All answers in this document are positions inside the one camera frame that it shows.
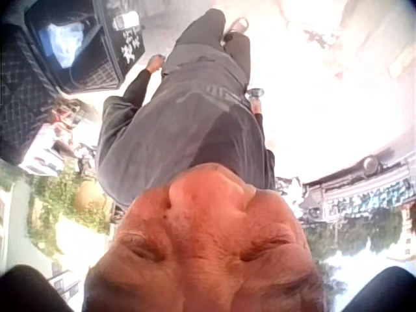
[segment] person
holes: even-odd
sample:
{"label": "person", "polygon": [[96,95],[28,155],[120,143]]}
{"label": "person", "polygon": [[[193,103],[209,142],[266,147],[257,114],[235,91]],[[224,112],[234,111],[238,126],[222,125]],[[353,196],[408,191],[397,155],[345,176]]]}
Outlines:
{"label": "person", "polygon": [[97,175],[127,213],[87,275],[84,311],[325,309],[304,232],[274,190],[260,102],[245,98],[248,21],[223,37],[225,24],[210,9],[165,64],[153,57],[104,103]]}

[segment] building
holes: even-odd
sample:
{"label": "building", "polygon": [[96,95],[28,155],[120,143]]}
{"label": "building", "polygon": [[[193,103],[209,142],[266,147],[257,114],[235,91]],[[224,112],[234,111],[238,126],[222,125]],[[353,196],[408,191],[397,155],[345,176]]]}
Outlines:
{"label": "building", "polygon": [[411,231],[410,207],[414,203],[407,203],[402,208],[403,227],[398,242],[388,251],[388,259],[406,262],[416,259],[416,233]]}

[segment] bright sky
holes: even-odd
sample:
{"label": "bright sky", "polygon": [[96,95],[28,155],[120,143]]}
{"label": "bright sky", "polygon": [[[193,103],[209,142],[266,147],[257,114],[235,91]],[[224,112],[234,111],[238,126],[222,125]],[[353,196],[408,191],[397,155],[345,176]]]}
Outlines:
{"label": "bright sky", "polygon": [[355,295],[378,273],[388,267],[398,266],[416,275],[416,264],[414,262],[396,262],[387,259],[389,250],[384,250],[378,255],[370,251],[370,244],[353,257],[342,256],[338,252],[326,262],[341,267],[334,278],[348,284],[348,290],[335,299],[335,312],[342,311]]}

